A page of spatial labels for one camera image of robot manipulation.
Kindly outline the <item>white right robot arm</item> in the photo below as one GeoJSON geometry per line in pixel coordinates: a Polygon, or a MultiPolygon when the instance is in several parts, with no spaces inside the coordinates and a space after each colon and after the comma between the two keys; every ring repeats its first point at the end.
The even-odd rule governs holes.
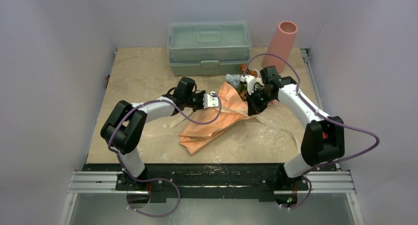
{"type": "Polygon", "coordinates": [[[345,153],[343,120],[330,117],[317,108],[312,101],[297,88],[297,82],[290,76],[281,77],[276,68],[267,67],[260,72],[262,85],[258,86],[252,75],[240,77],[240,83],[247,89],[245,99],[248,115],[258,115],[269,102],[278,100],[286,105],[305,127],[300,153],[279,168],[277,183],[288,189],[296,183],[296,178],[309,169],[342,157],[345,153]]]}

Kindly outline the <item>orange wrapping paper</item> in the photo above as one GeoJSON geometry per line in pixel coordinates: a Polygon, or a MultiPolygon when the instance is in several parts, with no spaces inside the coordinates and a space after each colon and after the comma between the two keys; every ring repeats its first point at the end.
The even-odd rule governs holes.
{"type": "MultiPolygon", "coordinates": [[[[221,100],[221,111],[230,108],[243,111],[248,115],[247,103],[241,99],[238,92],[229,83],[224,82],[217,92],[217,95],[221,100]]],[[[200,122],[200,125],[208,125],[213,123],[220,116],[221,111],[219,111],[217,107],[199,110],[196,111],[192,119],[196,122],[200,122]]]]}

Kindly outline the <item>beige ribbon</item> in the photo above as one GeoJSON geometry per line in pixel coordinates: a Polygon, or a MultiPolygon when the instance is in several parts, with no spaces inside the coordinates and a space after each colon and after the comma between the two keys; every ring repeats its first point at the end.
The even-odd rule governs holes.
{"type": "Polygon", "coordinates": [[[259,123],[273,129],[275,132],[288,134],[293,138],[296,149],[300,151],[301,142],[289,129],[283,128],[260,115],[250,117],[243,111],[233,110],[230,108],[222,110],[220,116],[211,124],[198,125],[193,122],[189,122],[189,124],[178,135],[179,144],[184,146],[190,154],[194,155],[236,123],[249,119],[256,119],[259,123]]]}

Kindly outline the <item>artificial flower bouquet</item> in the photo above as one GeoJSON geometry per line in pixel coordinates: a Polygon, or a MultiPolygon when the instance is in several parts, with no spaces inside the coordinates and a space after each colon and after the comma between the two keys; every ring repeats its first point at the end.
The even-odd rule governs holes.
{"type": "MultiPolygon", "coordinates": [[[[255,77],[257,82],[257,84],[255,85],[256,90],[264,86],[259,70],[248,69],[246,71],[246,74],[255,77]]],[[[229,83],[238,92],[243,101],[246,101],[247,88],[245,84],[240,83],[240,76],[240,74],[226,74],[225,81],[229,83]]]]}

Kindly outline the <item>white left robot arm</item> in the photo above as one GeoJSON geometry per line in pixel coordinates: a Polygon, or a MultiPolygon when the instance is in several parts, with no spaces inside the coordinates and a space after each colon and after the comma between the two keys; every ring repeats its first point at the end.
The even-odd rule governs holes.
{"type": "Polygon", "coordinates": [[[155,100],[136,104],[125,100],[117,102],[100,136],[117,156],[123,172],[129,176],[128,184],[134,190],[141,190],[149,180],[137,150],[145,124],[178,113],[184,115],[185,108],[197,111],[218,106],[219,98],[215,92],[198,91],[193,79],[182,77],[176,87],[155,100]]]}

